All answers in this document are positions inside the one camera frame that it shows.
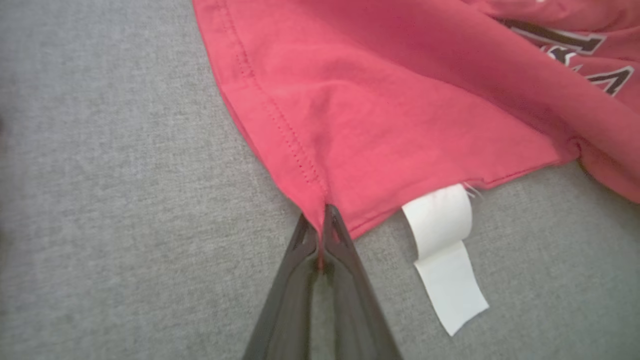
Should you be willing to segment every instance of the red fabric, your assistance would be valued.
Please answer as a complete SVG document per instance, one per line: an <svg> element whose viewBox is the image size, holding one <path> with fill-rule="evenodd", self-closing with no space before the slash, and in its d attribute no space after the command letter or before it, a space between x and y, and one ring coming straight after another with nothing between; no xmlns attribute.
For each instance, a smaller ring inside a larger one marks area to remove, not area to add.
<svg viewBox="0 0 640 360"><path fill-rule="evenodd" d="M433 190L491 188L579 156L640 201L637 79L606 94L481 13L510 14L495 3L193 2L238 128L316 229L325 203L357 237ZM539 8L517 12L539 20ZM568 18L549 19L559 27ZM572 30L585 29L572 19ZM611 32L607 51L640 71L634 21L600 28ZM612 40L623 33L631 47ZM599 59L579 71L607 67Z"/></svg>

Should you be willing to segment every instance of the white tag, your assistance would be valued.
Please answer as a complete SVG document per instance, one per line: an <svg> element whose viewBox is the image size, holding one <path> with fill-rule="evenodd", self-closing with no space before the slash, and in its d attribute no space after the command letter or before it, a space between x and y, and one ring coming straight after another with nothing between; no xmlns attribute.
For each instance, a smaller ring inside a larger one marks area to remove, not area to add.
<svg viewBox="0 0 640 360"><path fill-rule="evenodd" d="M405 204L403 211L418 247L414 265L440 322L453 336L489 308L462 242L472 223L467 192L453 185Z"/></svg>

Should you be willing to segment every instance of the gray fabric surface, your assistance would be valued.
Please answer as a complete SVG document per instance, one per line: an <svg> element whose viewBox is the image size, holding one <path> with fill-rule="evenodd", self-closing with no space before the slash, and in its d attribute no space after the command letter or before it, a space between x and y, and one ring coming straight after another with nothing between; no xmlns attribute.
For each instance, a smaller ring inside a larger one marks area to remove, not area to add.
<svg viewBox="0 0 640 360"><path fill-rule="evenodd" d="M241 356L298 210L235 129L190 1L0 0L0 119L0 359ZM356 245L407 359L638 358L638 206L576 164L473 204L491 308L454 338L402 214Z"/></svg>

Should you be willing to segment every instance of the folded white tag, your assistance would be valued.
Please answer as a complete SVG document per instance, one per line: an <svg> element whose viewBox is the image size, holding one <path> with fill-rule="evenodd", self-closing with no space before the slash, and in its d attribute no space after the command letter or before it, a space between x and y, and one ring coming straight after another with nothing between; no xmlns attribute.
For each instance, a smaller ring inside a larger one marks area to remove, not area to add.
<svg viewBox="0 0 640 360"><path fill-rule="evenodd" d="M462 242L472 223L467 192L453 185L405 204L403 211L418 247L414 265L440 322L453 336L489 308Z"/></svg>

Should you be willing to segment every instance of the garment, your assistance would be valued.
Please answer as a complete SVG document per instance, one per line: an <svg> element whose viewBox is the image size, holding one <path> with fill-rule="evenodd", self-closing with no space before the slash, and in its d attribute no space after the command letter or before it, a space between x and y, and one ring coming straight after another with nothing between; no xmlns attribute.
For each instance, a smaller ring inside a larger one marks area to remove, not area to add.
<svg viewBox="0 0 640 360"><path fill-rule="evenodd" d="M629 105L637 83L614 97L603 92L487 16L503 8L193 2L240 132L317 229L325 203L357 237L433 190L491 188L578 157L601 182L640 201L640 116ZM627 31L637 45L638 28L609 28L598 51L611 46L637 66L637 50L614 39Z"/></svg>

